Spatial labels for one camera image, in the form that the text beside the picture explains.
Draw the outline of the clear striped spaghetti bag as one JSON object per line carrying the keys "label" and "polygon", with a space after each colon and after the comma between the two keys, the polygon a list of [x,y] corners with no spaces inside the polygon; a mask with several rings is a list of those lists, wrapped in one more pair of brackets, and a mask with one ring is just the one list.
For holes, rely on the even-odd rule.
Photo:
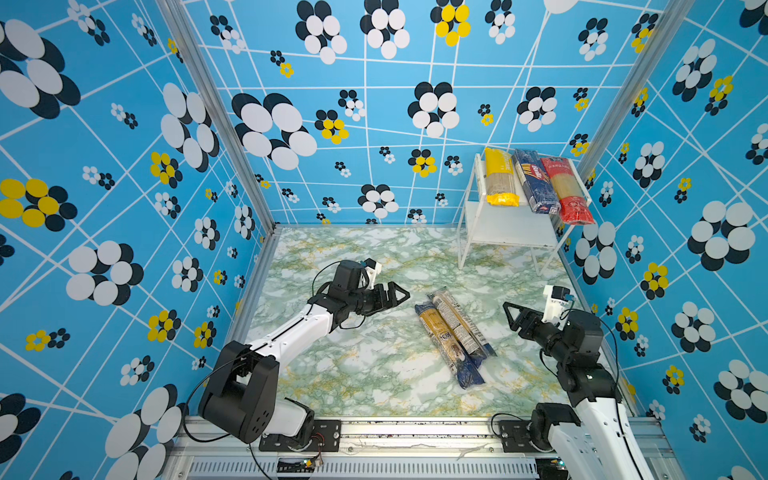
{"label": "clear striped spaghetti bag", "polygon": [[476,367],[496,356],[490,342],[446,287],[429,293],[428,298]]}

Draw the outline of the dark blue clear spaghetti bag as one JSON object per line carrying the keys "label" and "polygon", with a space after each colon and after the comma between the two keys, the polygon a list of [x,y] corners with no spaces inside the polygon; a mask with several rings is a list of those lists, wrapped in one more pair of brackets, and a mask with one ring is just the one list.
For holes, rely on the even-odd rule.
{"label": "dark blue clear spaghetti bag", "polygon": [[431,302],[416,304],[414,310],[462,389],[485,383],[464,347]]}

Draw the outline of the red spaghetti bag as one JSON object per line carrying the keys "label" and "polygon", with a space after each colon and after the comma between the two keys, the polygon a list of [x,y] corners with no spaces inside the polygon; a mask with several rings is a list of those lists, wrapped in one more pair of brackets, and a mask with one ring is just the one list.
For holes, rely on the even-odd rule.
{"label": "red spaghetti bag", "polygon": [[560,220],[568,225],[594,224],[595,220],[582,192],[583,184],[574,174],[571,163],[562,157],[544,157],[541,162],[559,199]]}

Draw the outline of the blue Barilla spaghetti bag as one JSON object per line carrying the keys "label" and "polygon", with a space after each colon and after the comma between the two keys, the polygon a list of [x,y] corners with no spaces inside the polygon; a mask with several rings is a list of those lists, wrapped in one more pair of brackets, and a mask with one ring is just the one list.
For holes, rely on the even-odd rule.
{"label": "blue Barilla spaghetti bag", "polygon": [[513,153],[516,174],[533,213],[559,213],[559,199],[540,157],[535,151],[516,149]]}

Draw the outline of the yellow spaghetti bag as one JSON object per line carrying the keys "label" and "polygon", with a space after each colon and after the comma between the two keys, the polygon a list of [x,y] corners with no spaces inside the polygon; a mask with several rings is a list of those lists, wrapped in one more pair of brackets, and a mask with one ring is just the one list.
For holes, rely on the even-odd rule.
{"label": "yellow spaghetti bag", "polygon": [[509,152],[486,148],[486,201],[492,206],[518,207],[520,197],[515,188],[515,172]]}

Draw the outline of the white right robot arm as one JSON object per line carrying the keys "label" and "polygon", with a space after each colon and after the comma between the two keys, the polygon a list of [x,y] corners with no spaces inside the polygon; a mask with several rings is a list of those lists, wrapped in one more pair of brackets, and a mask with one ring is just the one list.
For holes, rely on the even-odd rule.
{"label": "white right robot arm", "polygon": [[568,309],[564,324],[512,302],[503,304],[510,329],[556,361],[569,403],[538,403],[529,423],[531,443],[555,453],[571,479],[652,479],[623,404],[618,380],[600,362],[602,322]]}

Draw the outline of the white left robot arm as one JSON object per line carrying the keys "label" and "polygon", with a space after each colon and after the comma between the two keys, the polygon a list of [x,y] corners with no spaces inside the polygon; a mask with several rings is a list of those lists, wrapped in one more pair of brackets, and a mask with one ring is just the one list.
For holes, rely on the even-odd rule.
{"label": "white left robot arm", "polygon": [[202,393],[198,415],[245,444],[266,434],[306,446],[314,411],[277,395],[280,372],[312,344],[338,329],[350,314],[370,317],[410,298],[397,283],[338,290],[325,284],[296,316],[253,345],[229,342]]}

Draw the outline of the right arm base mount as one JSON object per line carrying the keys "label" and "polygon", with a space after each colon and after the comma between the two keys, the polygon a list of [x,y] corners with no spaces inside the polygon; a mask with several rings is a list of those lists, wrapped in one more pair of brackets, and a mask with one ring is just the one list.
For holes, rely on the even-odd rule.
{"label": "right arm base mount", "polygon": [[531,422],[504,417],[492,419],[490,430],[505,453],[557,456],[568,449],[579,451],[585,443],[583,429],[572,422]]}

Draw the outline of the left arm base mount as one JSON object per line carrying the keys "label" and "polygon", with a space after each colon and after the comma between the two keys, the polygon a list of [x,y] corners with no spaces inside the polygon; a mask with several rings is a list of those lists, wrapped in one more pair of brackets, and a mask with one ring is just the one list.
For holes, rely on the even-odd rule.
{"label": "left arm base mount", "polygon": [[334,453],[339,451],[341,433],[341,420],[312,420],[295,436],[264,434],[258,449],[278,453]]}

